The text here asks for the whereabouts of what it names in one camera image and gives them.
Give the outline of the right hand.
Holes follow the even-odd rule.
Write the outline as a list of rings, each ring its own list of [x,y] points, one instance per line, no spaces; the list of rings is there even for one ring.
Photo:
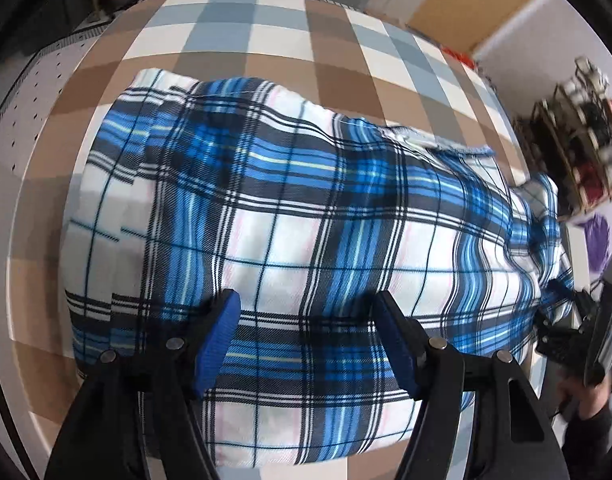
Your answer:
[[[580,419],[587,420],[596,416],[609,403],[612,387],[612,375],[604,376],[602,382],[595,386],[585,386],[575,376],[564,377],[558,383],[561,400],[573,398],[578,402],[577,413]]]

